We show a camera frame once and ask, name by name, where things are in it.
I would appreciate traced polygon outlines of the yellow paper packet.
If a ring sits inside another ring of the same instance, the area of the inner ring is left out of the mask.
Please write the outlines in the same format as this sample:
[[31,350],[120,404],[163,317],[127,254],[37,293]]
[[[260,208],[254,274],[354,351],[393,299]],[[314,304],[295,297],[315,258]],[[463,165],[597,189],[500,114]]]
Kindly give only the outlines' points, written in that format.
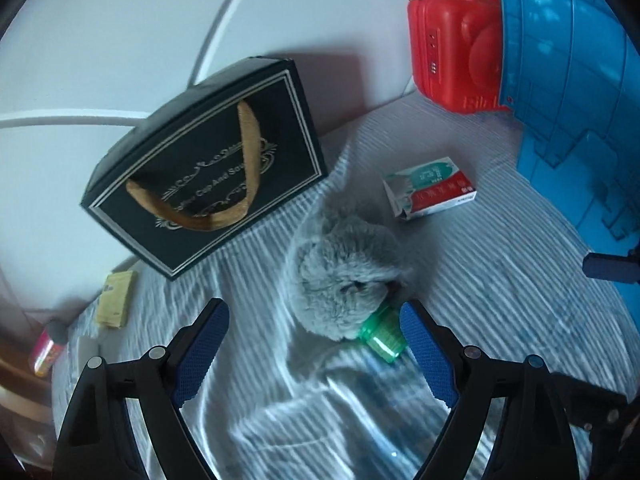
[[116,330],[126,325],[136,279],[136,271],[115,272],[106,278],[94,315],[96,324]]

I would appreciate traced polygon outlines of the green plastic cup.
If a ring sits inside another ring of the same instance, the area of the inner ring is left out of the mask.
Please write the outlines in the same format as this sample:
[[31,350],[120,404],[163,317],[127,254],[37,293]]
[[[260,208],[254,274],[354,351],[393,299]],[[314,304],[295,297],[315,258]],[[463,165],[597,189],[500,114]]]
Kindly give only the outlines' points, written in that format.
[[389,304],[381,304],[362,323],[358,339],[386,363],[396,361],[407,348],[400,329],[399,312]]

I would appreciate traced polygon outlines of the red green flat box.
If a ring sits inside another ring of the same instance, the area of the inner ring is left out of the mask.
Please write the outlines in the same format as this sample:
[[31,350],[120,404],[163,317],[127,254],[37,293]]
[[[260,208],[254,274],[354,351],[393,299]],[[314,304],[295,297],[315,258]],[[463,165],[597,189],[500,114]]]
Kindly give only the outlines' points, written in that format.
[[405,222],[472,202],[477,194],[450,157],[389,174],[383,186],[394,217]]

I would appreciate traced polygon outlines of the blue plastic storage crate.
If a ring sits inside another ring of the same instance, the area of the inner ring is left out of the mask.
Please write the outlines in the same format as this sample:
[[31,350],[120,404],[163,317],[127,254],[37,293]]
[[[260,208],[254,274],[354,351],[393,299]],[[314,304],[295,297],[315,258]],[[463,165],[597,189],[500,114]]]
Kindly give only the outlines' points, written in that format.
[[518,172],[601,254],[639,249],[639,53],[605,0],[501,0]]

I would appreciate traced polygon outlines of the grey fluffy plush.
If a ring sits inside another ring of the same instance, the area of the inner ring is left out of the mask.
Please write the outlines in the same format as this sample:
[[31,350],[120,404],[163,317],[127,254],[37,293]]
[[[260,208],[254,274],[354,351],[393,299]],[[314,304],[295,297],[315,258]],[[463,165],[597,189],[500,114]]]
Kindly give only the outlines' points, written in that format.
[[328,203],[296,230],[286,257],[288,298],[303,328],[355,340],[362,323],[412,285],[398,238],[370,207]]

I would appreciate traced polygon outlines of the red plastic case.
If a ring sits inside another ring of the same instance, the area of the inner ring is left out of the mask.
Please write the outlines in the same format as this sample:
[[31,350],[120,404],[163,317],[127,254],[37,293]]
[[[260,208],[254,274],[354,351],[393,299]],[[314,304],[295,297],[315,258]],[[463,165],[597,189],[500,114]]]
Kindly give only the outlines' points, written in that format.
[[458,114],[505,110],[500,0],[410,0],[413,80],[427,98]]

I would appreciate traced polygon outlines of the black gift bag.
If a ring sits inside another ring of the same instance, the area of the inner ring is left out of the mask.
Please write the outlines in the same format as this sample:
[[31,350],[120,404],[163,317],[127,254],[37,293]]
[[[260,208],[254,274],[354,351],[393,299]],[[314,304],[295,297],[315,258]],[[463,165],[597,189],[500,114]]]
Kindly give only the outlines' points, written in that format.
[[254,56],[131,129],[81,206],[174,280],[327,173],[295,62]]

